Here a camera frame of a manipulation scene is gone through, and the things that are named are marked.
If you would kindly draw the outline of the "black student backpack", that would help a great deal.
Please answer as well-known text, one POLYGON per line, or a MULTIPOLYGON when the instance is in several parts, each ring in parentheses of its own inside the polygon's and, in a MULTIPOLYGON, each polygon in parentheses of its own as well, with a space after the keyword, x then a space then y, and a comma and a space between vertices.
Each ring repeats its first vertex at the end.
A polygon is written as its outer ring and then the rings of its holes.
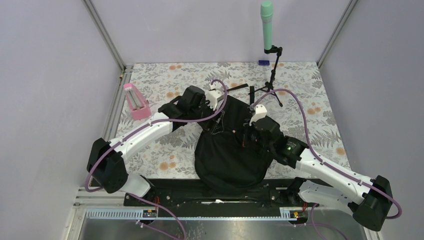
POLYGON ((273 161, 268 151, 244 139, 244 123, 250 116, 247 103, 228 96, 216 117, 199 123, 202 132, 194 152, 195 171, 219 194, 241 194, 255 187, 273 161))

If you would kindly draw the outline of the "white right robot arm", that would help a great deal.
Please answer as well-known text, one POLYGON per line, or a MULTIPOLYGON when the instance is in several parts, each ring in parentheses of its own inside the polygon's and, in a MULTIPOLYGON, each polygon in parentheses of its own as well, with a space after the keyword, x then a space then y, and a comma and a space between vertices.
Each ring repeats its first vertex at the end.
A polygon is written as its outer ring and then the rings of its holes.
POLYGON ((280 131, 280 125, 268 116, 244 124, 243 139, 267 151, 284 166, 309 173, 327 183, 295 180, 287 191, 293 206, 303 202, 329 204, 353 217, 363 227, 378 232, 387 220, 393 196, 389 180, 381 175, 371 178, 358 174, 312 151, 305 142, 280 131))

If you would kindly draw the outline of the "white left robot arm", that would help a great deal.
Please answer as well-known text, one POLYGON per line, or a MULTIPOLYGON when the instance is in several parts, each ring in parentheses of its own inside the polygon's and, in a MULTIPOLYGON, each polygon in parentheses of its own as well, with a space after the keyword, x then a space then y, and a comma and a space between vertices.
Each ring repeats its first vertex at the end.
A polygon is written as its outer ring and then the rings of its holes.
POLYGON ((204 91, 189 86, 183 95, 162 105, 141 126, 119 137, 106 141, 99 138, 91 147, 87 163, 88 178, 100 185, 99 189, 112 194, 129 192, 144 206, 152 204, 155 192, 142 176, 129 174, 125 162, 156 139, 188 123, 209 120, 225 93, 211 88, 204 91))

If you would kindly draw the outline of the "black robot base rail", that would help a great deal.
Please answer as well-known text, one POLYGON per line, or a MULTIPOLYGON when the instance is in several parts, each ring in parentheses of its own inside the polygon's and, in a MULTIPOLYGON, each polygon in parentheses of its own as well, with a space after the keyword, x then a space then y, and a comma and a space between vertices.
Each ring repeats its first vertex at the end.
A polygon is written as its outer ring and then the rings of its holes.
POLYGON ((159 204, 179 218, 270 218, 280 208, 306 211, 313 206, 296 193, 300 178, 265 179, 242 193, 218 193, 199 179, 151 179, 144 200, 159 204))

